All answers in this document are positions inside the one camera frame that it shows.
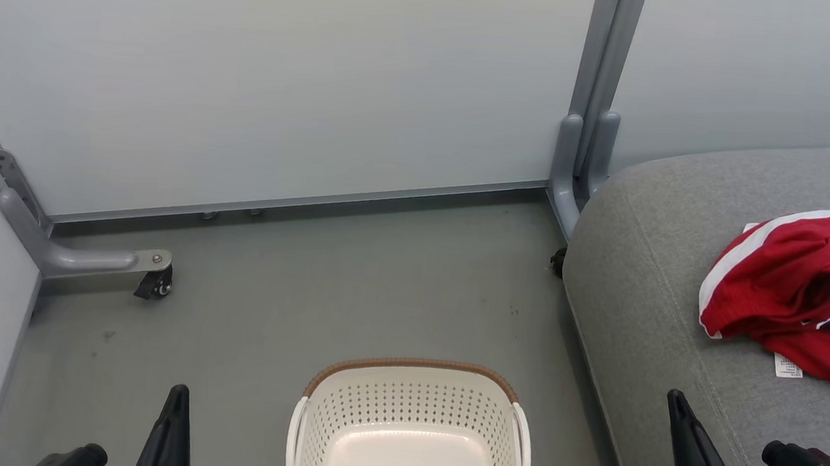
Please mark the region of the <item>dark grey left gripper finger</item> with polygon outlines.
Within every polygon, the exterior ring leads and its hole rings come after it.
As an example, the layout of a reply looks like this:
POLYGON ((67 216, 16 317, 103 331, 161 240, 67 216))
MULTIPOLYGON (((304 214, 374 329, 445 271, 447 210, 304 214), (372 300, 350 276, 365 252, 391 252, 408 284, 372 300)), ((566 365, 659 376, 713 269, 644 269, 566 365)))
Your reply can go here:
POLYGON ((190 407, 186 385, 170 388, 134 466, 191 466, 190 407))

